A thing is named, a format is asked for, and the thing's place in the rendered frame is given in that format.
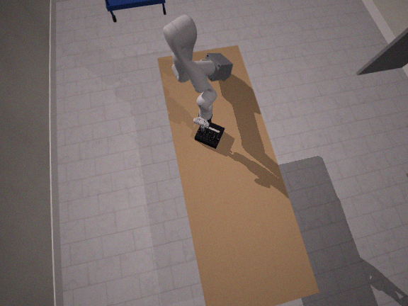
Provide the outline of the black lighting desk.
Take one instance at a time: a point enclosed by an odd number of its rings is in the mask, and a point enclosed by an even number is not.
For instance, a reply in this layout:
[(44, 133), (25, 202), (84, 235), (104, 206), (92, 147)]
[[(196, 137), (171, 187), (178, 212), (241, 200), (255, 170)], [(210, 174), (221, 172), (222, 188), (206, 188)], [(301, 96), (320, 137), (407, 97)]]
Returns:
[(203, 132), (201, 132), (201, 127), (199, 127), (195, 135), (195, 140), (216, 149), (224, 130), (224, 127), (221, 127), (214, 123), (211, 123), (210, 127), (205, 127)]

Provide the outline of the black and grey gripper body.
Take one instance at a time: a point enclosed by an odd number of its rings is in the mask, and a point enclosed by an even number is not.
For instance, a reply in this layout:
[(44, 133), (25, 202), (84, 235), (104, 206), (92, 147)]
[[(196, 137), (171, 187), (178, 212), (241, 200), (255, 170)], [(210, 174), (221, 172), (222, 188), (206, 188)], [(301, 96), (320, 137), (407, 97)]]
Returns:
[(204, 115), (201, 115), (200, 111), (199, 111), (199, 113), (198, 113), (199, 118), (194, 118), (193, 122), (195, 124), (198, 124), (198, 125), (201, 125), (201, 126), (203, 126), (205, 128), (208, 128), (208, 127), (210, 127), (212, 116), (213, 116), (213, 112), (208, 116), (204, 116)]

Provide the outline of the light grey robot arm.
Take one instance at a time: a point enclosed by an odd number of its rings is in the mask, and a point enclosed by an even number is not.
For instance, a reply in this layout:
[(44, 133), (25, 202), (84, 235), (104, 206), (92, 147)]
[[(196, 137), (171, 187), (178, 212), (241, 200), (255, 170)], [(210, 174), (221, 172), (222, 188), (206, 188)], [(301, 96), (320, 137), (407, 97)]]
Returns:
[(209, 84), (206, 74), (210, 75), (215, 72), (215, 64), (210, 59), (192, 61), (193, 48), (197, 39), (193, 19), (187, 15), (179, 16), (164, 27), (163, 34), (172, 50), (174, 62), (172, 70), (177, 80), (181, 83), (191, 80), (195, 91), (201, 93), (196, 101), (200, 114), (210, 115), (217, 93)]

